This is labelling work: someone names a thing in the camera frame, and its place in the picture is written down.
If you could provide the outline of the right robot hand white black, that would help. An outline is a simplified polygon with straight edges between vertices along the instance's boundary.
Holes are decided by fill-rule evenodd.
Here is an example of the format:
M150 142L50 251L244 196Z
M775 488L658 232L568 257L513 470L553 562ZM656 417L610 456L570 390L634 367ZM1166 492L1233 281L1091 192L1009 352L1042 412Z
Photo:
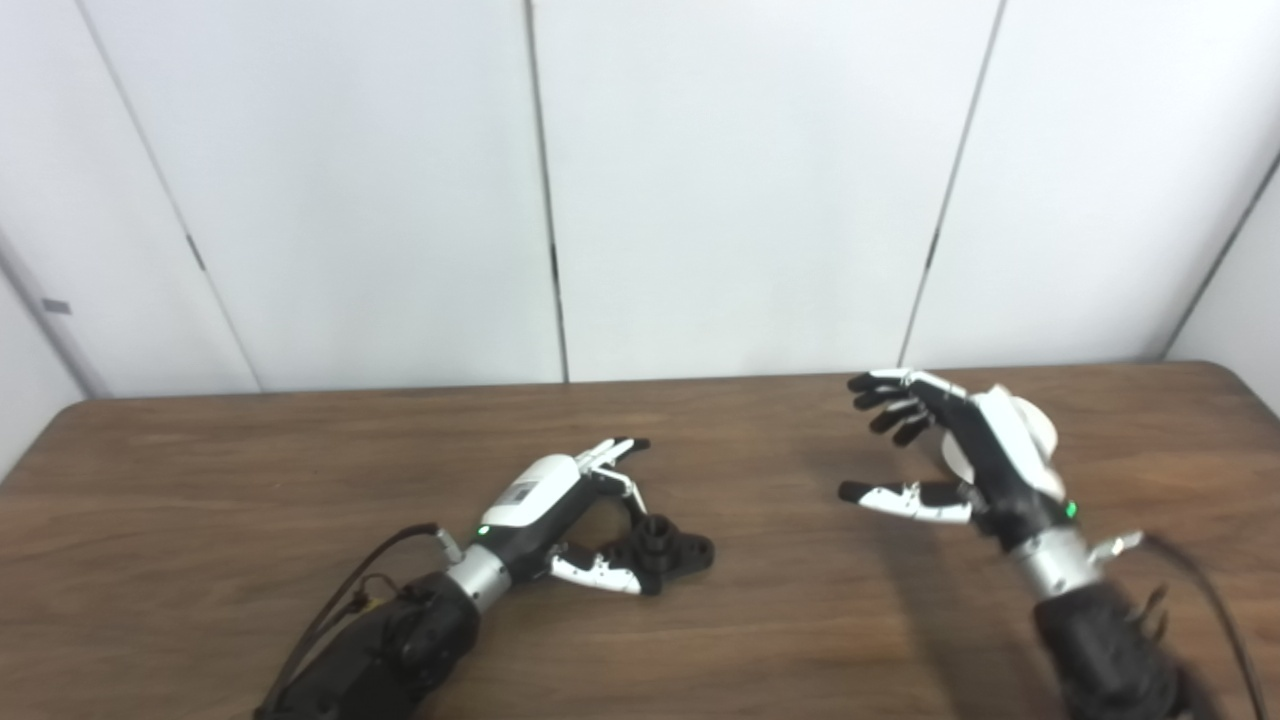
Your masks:
M846 480L838 497L918 521L974 523L1010 551L1075 521L1061 478L1001 386L970 392L929 372L892 368L849 380L855 409L879 409L869 428L906 447L933 428L948 433L972 470L952 489L940 483L873 486Z

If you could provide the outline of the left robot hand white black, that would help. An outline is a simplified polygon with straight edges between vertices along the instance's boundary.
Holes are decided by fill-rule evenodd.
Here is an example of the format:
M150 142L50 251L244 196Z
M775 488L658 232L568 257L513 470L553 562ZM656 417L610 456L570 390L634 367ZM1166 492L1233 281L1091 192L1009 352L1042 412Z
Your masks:
M614 437L577 455L552 454L522 471L481 515L472 547L499 564L508 585L544 577L625 594L654 594L650 582L604 551L567 559L568 530L602 498L621 502L631 528L649 511L636 483L617 470L627 456L650 448L645 438Z

